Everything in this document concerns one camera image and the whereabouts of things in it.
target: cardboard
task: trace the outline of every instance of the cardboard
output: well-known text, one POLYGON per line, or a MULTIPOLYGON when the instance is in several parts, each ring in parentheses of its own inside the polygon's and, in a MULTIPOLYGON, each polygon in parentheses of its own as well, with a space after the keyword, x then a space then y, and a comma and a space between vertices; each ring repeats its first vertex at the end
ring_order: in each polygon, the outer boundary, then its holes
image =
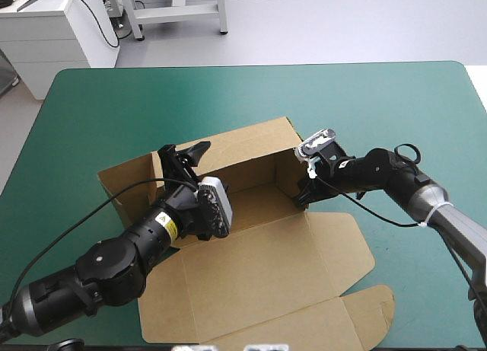
MULTIPOLYGON (((375 286, 340 296, 372 270, 374 258, 350 215, 305 212, 292 202, 306 167, 294 156, 301 139, 289 121, 201 140, 212 147, 195 171, 230 185, 232 232, 208 242, 176 241, 181 250, 154 268, 139 300, 144 339, 222 351, 249 343, 288 343, 291 350, 376 346, 393 319, 393 294, 375 286)), ((108 193, 161 175, 155 152, 99 173, 108 193)), ((114 205, 124 224, 142 217, 163 189, 154 183, 122 195, 114 205)))

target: gray floor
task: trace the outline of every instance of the gray floor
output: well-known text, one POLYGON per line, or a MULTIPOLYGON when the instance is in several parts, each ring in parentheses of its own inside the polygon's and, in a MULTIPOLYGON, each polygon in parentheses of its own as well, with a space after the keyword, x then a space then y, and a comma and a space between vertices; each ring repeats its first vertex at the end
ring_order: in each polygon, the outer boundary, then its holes
MULTIPOLYGON (((143 0, 148 6, 166 0, 143 0)), ((487 0, 228 0, 218 22, 144 28, 117 67, 457 60, 487 65, 487 0)), ((0 99, 0 192, 40 108, 21 84, 0 99)))

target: green table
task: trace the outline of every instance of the green table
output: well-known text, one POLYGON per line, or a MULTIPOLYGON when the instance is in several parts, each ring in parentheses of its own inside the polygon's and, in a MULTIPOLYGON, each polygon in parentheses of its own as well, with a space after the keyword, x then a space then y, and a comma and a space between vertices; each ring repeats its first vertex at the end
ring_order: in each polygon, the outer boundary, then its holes
MULTIPOLYGON (((487 225, 484 173, 487 116, 455 62, 287 65, 61 72, 0 196, 0 299, 26 262, 60 231, 106 198, 96 173, 160 148, 278 116, 303 136, 323 127, 342 147, 413 142, 421 168, 442 183, 466 214, 487 225)), ((401 222, 410 219, 381 192, 364 202, 401 222)), ((312 210, 350 212, 377 260, 352 291, 378 283, 396 295, 383 346, 480 346, 467 285, 436 233, 379 222, 344 199, 312 210)), ((95 241, 123 227, 113 208, 94 217, 48 254, 28 277, 72 263, 95 241)), ((142 344, 137 304, 102 308, 42 338, 88 344, 142 344)))

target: white drawer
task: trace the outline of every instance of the white drawer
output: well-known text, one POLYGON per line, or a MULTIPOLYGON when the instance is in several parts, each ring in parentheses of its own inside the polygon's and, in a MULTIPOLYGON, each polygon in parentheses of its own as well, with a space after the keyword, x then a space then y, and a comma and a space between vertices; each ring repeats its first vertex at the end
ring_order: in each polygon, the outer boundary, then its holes
POLYGON ((86 60, 86 56, 76 39, 0 41, 0 49, 12 63, 86 60))
POLYGON ((37 100, 46 97, 58 72, 63 69, 90 68, 88 62, 12 63, 12 65, 37 100))
POLYGON ((0 41, 76 39, 65 16, 0 18, 0 41))

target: black cable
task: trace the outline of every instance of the black cable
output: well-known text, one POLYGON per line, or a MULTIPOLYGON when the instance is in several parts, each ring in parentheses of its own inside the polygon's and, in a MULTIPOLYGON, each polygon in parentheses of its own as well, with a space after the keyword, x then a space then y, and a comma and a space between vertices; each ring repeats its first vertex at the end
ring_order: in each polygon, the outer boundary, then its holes
POLYGON ((401 228, 412 228, 412 227, 416 227, 418 226, 418 223, 411 223, 411 224, 401 224, 401 223, 398 223, 398 222, 395 222, 394 220, 390 220, 388 218, 385 218, 383 217, 382 215, 379 215, 377 214, 375 211, 373 211, 372 209, 369 209, 367 206, 361 204, 358 200, 354 199, 353 197, 351 197, 350 195, 348 195, 347 193, 344 193, 343 191, 341 191, 340 189, 337 189, 336 187, 334 187, 333 185, 330 185, 329 183, 327 183, 326 181, 322 180, 320 177, 316 177, 316 179, 318 179, 319 182, 321 182, 323 185, 329 187, 330 189, 336 191, 337 193, 339 193, 340 195, 346 197, 347 199, 349 199, 350 201, 352 201, 355 205, 358 205, 360 206, 363 210, 365 210, 366 212, 372 214, 373 216, 375 216, 376 218, 379 218, 380 220, 383 220, 389 224, 392 224, 392 225, 395 225, 396 227, 401 227, 401 228))
POLYGON ((66 229, 63 233, 61 233, 54 241, 52 241, 46 248, 44 248, 41 252, 39 252, 29 263, 27 266, 25 266, 24 270, 21 272, 19 275, 17 281, 15 282, 14 288, 12 290, 10 300, 8 301, 8 308, 7 312, 5 315, 5 321, 10 318, 11 316, 11 310, 12 310, 12 305, 14 303, 15 296, 17 295, 17 291, 19 286, 21 285, 22 280, 24 277, 27 275, 29 270, 32 268, 32 266, 47 252, 51 250, 59 241, 61 241, 66 235, 74 231, 77 227, 79 227, 81 224, 86 222, 90 217, 95 215, 97 212, 99 212, 103 207, 105 207, 108 203, 110 203, 112 200, 117 198, 118 196, 122 195, 126 191, 129 191, 133 189, 134 187, 138 185, 142 185, 144 183, 149 183, 149 182, 158 182, 158 181, 163 181, 163 182, 172 182, 172 183, 178 183, 180 185, 184 185, 191 190, 198 190, 198 187, 192 185, 191 183, 187 183, 185 181, 180 181, 180 180, 173 180, 172 178, 150 178, 148 180, 142 180, 142 181, 137 181, 135 183, 131 183, 127 187, 121 189, 118 193, 113 194, 110 196, 108 199, 106 199, 103 203, 101 203, 97 208, 92 210, 89 214, 87 214, 85 217, 81 218, 78 220, 73 226, 69 227, 66 229))
POLYGON ((487 307, 485 306, 484 301, 480 297, 479 292, 477 292, 477 290, 473 286, 472 279, 469 277, 468 273, 466 273, 465 267, 463 267, 463 264, 460 262, 460 259, 458 258, 457 254, 455 253, 454 249, 451 247, 451 244, 445 238, 443 233, 441 233, 439 230, 437 230, 437 232, 440 235, 441 239, 443 240, 445 246, 447 246, 448 252, 450 252, 452 258, 454 259, 455 263, 457 264, 458 268, 460 269, 463 277, 468 282, 469 287, 472 289, 472 292, 475 295, 475 298, 479 301, 480 306, 482 307, 482 310, 484 312, 484 315, 487 317, 487 307))
POLYGON ((86 6, 86 8, 89 10, 89 12, 91 13, 91 15, 93 16, 95 22, 97 23, 98 25, 98 28, 100 29, 100 32, 101 32, 101 36, 105 39, 105 41, 107 42, 108 45, 110 45, 112 48, 118 48, 120 46, 120 39, 117 37, 116 38, 116 45, 113 45, 108 39, 107 39, 107 35, 105 35, 105 33, 103 32, 103 29, 101 28, 101 25, 100 25, 100 22, 98 21, 98 18, 97 16, 94 14, 93 10, 91 9, 91 7, 88 5, 88 3, 86 3, 84 0, 80 0, 83 5, 86 6))

